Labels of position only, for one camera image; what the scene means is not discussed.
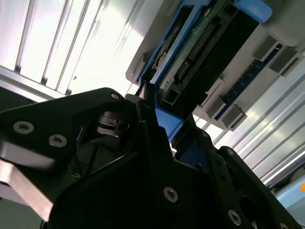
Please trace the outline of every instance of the black metal bracket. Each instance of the black metal bracket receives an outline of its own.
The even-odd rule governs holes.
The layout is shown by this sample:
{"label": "black metal bracket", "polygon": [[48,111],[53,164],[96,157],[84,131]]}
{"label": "black metal bracket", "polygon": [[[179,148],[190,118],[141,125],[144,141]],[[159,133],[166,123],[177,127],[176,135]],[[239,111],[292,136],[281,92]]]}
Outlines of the black metal bracket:
{"label": "black metal bracket", "polygon": [[58,171],[75,154],[89,124],[104,112],[120,112],[124,102],[115,90],[102,88],[2,112],[0,158]]}
{"label": "black metal bracket", "polygon": [[223,146],[217,153],[230,168],[238,201],[247,218],[255,220],[257,228],[301,228],[233,149]]}

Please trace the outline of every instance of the screw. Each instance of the screw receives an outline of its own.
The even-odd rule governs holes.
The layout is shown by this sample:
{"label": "screw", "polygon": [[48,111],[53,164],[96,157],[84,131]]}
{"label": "screw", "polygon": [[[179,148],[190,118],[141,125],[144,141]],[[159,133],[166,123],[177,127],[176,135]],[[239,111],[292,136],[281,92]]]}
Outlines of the screw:
{"label": "screw", "polygon": [[34,125],[26,121],[18,121],[14,123],[13,130],[18,134],[27,135],[34,131]]}
{"label": "screw", "polygon": [[234,155],[234,151],[233,151],[233,150],[228,149],[228,151],[229,151],[229,154],[230,154],[230,155]]}
{"label": "screw", "polygon": [[111,97],[114,99],[119,99],[119,96],[117,94],[111,94]]}
{"label": "screw", "polygon": [[236,213],[234,210],[229,210],[228,211],[228,216],[232,220],[232,222],[237,225],[241,226],[242,220],[240,219],[239,215]]}
{"label": "screw", "polygon": [[211,12],[211,8],[209,8],[209,9],[205,12],[204,16],[205,16],[205,17],[209,16],[210,12]]}
{"label": "screw", "polygon": [[284,223],[280,223],[281,229],[289,229]]}
{"label": "screw", "polygon": [[205,137],[208,137],[208,136],[209,136],[204,130],[202,130],[201,133],[202,133],[202,135],[205,136]]}
{"label": "screw", "polygon": [[67,145],[67,139],[63,135],[51,135],[49,137],[49,144],[53,147],[62,148]]}
{"label": "screw", "polygon": [[166,187],[163,190],[165,198],[172,202],[176,203],[178,201],[178,193],[172,187]]}

